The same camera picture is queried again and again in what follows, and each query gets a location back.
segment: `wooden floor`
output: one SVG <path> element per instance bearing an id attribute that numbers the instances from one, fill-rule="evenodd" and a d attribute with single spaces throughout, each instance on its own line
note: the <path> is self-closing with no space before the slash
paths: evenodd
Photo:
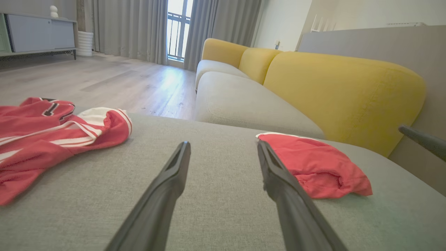
<path id="1" fill-rule="evenodd" d="M 194 85 L 194 72 L 100 53 L 77 60 L 59 54 L 0 62 L 0 105 L 36 96 L 192 119 Z"/>

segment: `window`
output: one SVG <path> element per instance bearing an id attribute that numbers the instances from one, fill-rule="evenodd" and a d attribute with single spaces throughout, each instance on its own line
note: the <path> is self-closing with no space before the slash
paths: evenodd
<path id="1" fill-rule="evenodd" d="M 184 61 L 193 0 L 169 0 L 167 11 L 167 54 Z"/>

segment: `gray seat cushion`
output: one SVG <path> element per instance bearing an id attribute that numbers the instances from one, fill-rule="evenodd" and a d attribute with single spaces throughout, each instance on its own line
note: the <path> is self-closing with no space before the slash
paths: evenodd
<path id="1" fill-rule="evenodd" d="M 241 70 L 234 66 L 213 60 L 201 60 L 197 66 L 197 76 L 195 78 L 195 90 L 198 89 L 198 83 L 200 82 L 203 74 L 209 71 L 228 73 L 234 76 L 244 77 L 249 79 L 248 75 L 244 74 Z"/>
<path id="2" fill-rule="evenodd" d="M 166 250 L 285 249 L 276 205 L 263 190 L 255 137 L 263 131 L 130 118 L 133 133 L 125 143 L 60 163 L 15 203 L 0 208 L 2 251 L 104 250 L 185 140 L 192 155 Z M 369 197 L 315 200 L 349 250 L 446 250 L 444 196 L 379 154 L 324 142 L 347 154 L 373 187 Z"/>
<path id="3" fill-rule="evenodd" d="M 325 138 L 313 121 L 261 84 L 220 72 L 201 77 L 195 120 Z"/>

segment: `sofa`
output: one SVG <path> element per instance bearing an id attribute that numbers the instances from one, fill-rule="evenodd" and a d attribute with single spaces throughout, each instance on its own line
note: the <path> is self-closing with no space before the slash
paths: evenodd
<path id="1" fill-rule="evenodd" d="M 402 66 L 351 57 L 248 48 L 207 39 L 194 119 L 360 146 L 388 157 L 425 99 Z"/>
<path id="2" fill-rule="evenodd" d="M 83 111 L 79 106 L 75 113 Z M 2 251 L 104 250 L 178 143 L 191 143 L 186 187 L 166 250 L 284 250 L 263 190 L 262 130 L 129 114 L 123 144 L 74 156 L 0 207 Z M 368 176 L 373 195 L 314 200 L 350 251 L 446 250 L 446 198 L 387 158 L 323 140 Z"/>

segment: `yellow cushion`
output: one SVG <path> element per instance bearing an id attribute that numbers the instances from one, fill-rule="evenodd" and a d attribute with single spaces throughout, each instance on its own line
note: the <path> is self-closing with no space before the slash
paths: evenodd
<path id="1" fill-rule="evenodd" d="M 243 52 L 248 47 L 238 45 L 215 38 L 208 38 L 204 41 L 202 60 L 214 60 L 227 63 L 235 68 L 239 67 Z"/>
<path id="2" fill-rule="evenodd" d="M 242 55 L 239 70 L 252 80 L 263 84 L 269 64 L 281 52 L 281 50 L 249 48 Z"/>
<path id="3" fill-rule="evenodd" d="M 388 156 L 423 106 L 425 84 L 402 66 L 369 59 L 284 52 L 264 86 L 313 120 L 327 140 Z"/>

